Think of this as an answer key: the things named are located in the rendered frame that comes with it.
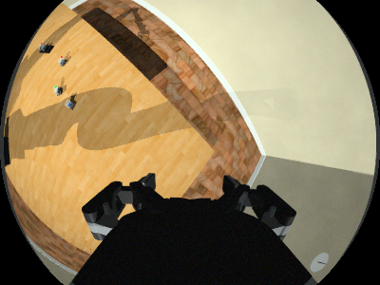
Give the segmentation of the clear relay with green button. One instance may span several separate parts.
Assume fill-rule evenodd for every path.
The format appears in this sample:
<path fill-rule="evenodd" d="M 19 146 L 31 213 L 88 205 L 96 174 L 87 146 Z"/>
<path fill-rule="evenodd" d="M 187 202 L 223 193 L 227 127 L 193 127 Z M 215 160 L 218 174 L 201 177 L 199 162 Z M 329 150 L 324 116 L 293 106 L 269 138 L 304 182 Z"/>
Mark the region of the clear relay with green button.
<path fill-rule="evenodd" d="M 53 88 L 53 94 L 59 96 L 62 94 L 62 88 L 59 85 L 55 85 Z"/>

